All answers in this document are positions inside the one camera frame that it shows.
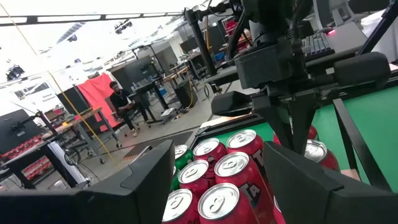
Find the red curtain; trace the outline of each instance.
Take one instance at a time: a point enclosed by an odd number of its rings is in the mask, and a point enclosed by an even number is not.
[[[105,118],[112,127],[115,127],[119,123],[114,120],[113,116],[111,115],[111,108],[109,108],[105,101],[105,98],[109,97],[113,93],[113,90],[109,87],[110,82],[111,78],[107,74],[102,73],[102,75],[93,79],[89,79],[83,84],[78,85],[78,88],[93,109],[102,107],[102,113],[104,114]],[[98,114],[95,114],[95,118],[97,121],[101,121],[101,118]],[[107,130],[105,125],[102,125],[100,129],[101,131]]]

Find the can lid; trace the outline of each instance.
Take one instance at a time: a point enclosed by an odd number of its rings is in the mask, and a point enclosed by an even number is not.
[[[307,140],[304,157],[314,162],[322,161],[328,153],[325,144],[317,140]]]
[[[274,203],[275,203],[276,209],[278,209],[278,211],[280,212],[279,205],[278,205],[278,202],[276,201],[275,196],[274,196]]]
[[[195,156],[202,156],[205,154],[208,154],[212,150],[214,150],[218,144],[220,143],[220,140],[217,138],[209,138],[204,140],[203,142],[199,143],[194,149],[193,149],[193,154]]]
[[[179,189],[170,193],[163,214],[163,222],[171,222],[180,217],[191,202],[192,193],[188,189]]]
[[[183,184],[193,182],[203,176],[208,167],[209,163],[206,160],[193,161],[181,170],[178,181]]]
[[[174,148],[174,159],[178,159],[182,155],[185,154],[185,152],[188,150],[188,146],[186,145],[179,145]]]
[[[256,136],[257,133],[253,130],[243,130],[229,137],[226,144],[228,147],[236,149],[249,144]]]
[[[241,172],[249,163],[249,156],[244,152],[233,152],[217,162],[214,171],[217,176],[229,177]]]
[[[198,211],[207,220],[217,220],[230,214],[239,201],[238,188],[229,183],[217,184],[199,199]]]

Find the green mat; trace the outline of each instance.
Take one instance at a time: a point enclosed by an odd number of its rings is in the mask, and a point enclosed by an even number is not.
[[[391,189],[398,192],[398,87],[360,96],[344,102],[373,157],[386,177]],[[349,169],[333,105],[319,109],[313,119],[319,138],[338,159],[340,169]],[[272,129],[268,123],[258,124],[255,130],[265,141],[272,141]],[[222,143],[235,132],[216,136]],[[369,183],[357,158],[359,176]]]

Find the computer monitor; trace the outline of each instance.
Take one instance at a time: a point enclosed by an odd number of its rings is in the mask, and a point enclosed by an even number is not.
[[[33,121],[28,121],[24,127],[18,130],[13,130],[11,127],[19,121],[25,121],[29,115],[23,110],[17,110],[0,117],[0,154],[5,154],[23,142],[30,140],[34,136],[42,132]]]

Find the man sitting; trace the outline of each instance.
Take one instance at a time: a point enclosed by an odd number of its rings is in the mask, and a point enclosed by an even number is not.
[[[113,106],[116,108],[116,113],[129,126],[129,128],[132,132],[132,136],[136,137],[138,135],[138,132],[135,129],[135,127],[132,125],[127,113],[130,110],[138,109],[139,112],[142,114],[144,121],[147,122],[148,116],[147,116],[147,113],[145,112],[145,109],[144,109],[142,103],[136,103],[135,101],[132,101],[131,103],[129,103],[129,101],[127,99],[127,97],[129,96],[129,92],[126,90],[121,90],[119,88],[119,85],[117,82],[111,82],[109,84],[109,87],[111,87],[111,89],[113,90],[113,93],[109,97],[109,99],[111,100]]]

